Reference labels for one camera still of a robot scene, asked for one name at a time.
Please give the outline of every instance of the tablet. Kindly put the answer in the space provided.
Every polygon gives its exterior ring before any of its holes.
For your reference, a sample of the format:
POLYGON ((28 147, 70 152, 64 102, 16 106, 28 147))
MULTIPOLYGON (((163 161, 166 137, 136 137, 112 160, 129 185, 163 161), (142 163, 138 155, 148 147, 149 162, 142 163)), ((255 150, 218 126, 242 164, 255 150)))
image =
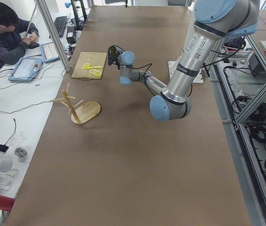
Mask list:
POLYGON ((9 81, 32 81, 42 66, 40 58, 22 57, 14 67, 9 81))
POLYGON ((58 52, 53 42, 41 44, 39 47, 42 54, 42 59, 45 63, 59 59, 58 52))

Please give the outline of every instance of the person's hand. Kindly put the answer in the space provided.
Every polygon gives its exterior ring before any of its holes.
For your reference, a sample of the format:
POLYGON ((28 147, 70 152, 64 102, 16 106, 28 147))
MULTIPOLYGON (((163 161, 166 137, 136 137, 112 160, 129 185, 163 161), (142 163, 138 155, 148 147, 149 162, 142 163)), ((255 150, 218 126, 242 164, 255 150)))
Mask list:
POLYGON ((35 32, 33 32, 32 34, 30 34, 29 39, 31 40, 31 42, 36 42, 37 41, 37 38, 38 38, 38 35, 35 32))
POLYGON ((23 39, 22 39, 22 41, 24 41, 26 44, 28 44, 28 45, 30 45, 31 44, 31 40, 28 38, 28 37, 24 37, 23 39))

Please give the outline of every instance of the black hair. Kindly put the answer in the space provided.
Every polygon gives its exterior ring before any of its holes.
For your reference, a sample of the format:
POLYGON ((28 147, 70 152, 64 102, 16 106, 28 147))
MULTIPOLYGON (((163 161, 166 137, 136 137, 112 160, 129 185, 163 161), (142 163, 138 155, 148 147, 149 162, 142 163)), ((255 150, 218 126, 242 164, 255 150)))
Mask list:
POLYGON ((18 23, 18 16, 16 12, 6 4, 0 2, 0 25, 9 27, 15 26, 18 23))

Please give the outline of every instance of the black box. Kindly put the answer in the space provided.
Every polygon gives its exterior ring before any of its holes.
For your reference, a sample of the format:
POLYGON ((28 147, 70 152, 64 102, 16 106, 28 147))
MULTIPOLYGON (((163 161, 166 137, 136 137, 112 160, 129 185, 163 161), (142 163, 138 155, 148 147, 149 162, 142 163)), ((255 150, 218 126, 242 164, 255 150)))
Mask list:
POLYGON ((66 40, 69 44, 76 42, 76 31, 74 26, 67 27, 66 40))

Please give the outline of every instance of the robotic arm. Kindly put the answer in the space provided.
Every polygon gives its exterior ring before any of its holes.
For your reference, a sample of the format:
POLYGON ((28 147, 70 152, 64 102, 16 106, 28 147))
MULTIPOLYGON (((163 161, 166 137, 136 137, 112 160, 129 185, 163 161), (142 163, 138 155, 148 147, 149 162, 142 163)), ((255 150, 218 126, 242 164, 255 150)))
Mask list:
POLYGON ((150 101, 152 116, 158 121, 186 117, 191 102, 186 96, 215 42, 221 38, 254 33, 258 25, 259 0, 198 0, 195 6, 195 32, 172 79, 165 85, 151 72, 133 68, 134 53, 119 46, 108 49, 108 64, 120 69, 120 83, 142 82, 154 95, 150 101))

